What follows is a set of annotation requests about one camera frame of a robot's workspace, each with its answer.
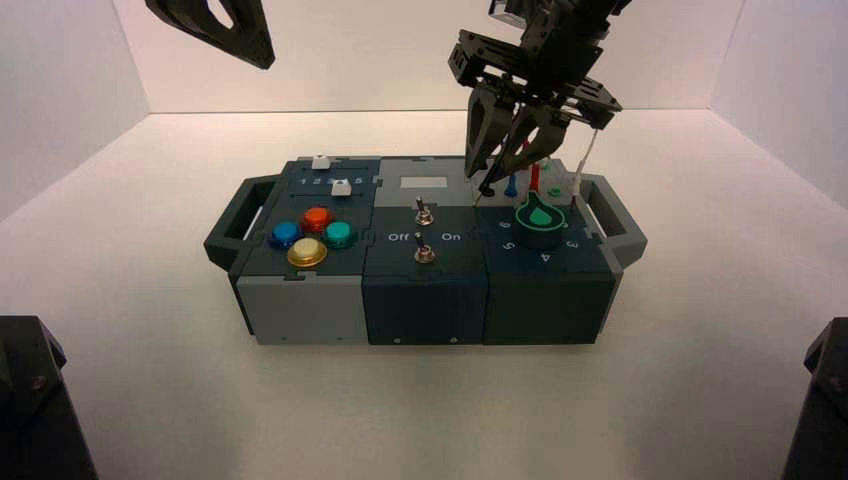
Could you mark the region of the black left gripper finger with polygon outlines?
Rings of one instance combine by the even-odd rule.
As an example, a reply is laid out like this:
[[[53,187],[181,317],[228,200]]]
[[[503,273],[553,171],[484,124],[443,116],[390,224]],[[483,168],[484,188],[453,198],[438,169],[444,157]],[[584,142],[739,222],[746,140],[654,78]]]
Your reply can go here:
[[[262,3],[222,0],[231,26],[221,22],[202,0],[147,0],[147,8],[167,25],[254,67],[268,70],[275,61]]]

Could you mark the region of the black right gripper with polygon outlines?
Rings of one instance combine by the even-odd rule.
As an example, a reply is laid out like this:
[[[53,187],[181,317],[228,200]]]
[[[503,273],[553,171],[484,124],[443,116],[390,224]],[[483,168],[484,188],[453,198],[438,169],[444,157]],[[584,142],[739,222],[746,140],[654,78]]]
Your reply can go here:
[[[619,14],[490,11],[490,17],[522,30],[518,44],[459,32],[448,65],[460,85],[474,87],[468,102],[467,178],[487,169],[489,157],[508,133],[505,176],[549,156],[562,144],[570,123],[567,115],[547,106],[524,105],[512,124],[515,99],[573,108],[581,122],[596,130],[604,129],[622,110],[604,85],[589,77],[603,53],[600,43],[609,34],[609,18]],[[510,91],[515,99],[493,85],[479,84],[484,81]]]

